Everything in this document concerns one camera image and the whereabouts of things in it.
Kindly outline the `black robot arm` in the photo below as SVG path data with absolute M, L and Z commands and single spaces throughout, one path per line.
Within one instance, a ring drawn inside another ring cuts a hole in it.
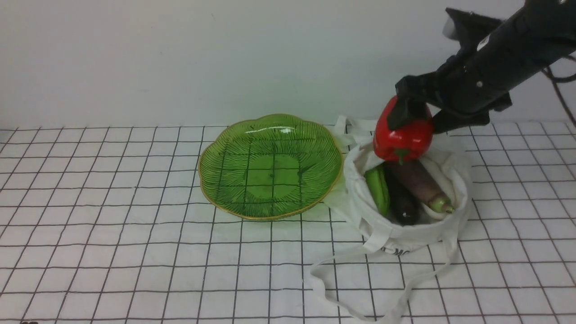
M 427 119 L 436 134 L 490 122 L 491 111 L 512 105 L 510 91 L 575 51 L 576 3 L 527 0 L 505 20 L 447 8 L 443 33 L 459 42 L 458 52 L 436 71 L 404 76 L 387 117 L 395 131 Z

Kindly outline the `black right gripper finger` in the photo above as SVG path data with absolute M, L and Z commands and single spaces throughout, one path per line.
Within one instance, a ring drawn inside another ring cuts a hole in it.
M 433 75 L 407 75 L 395 87 L 396 103 L 387 117 L 388 129 L 396 131 L 415 121 L 432 125 L 427 100 L 433 90 Z

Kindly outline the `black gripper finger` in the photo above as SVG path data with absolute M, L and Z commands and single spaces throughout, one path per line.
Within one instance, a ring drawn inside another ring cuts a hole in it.
M 473 115 L 460 116 L 448 109 L 440 109 L 432 117 L 434 135 L 440 135 L 449 131 L 471 126 L 485 126 L 490 122 L 490 111 L 481 111 Z

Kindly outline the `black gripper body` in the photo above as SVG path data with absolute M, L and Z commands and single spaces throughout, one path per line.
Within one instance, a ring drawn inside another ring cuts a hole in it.
M 447 8 L 443 33 L 459 50 L 428 75 L 423 99 L 452 113 L 503 111 L 512 105 L 504 76 L 513 56 L 513 22 Z

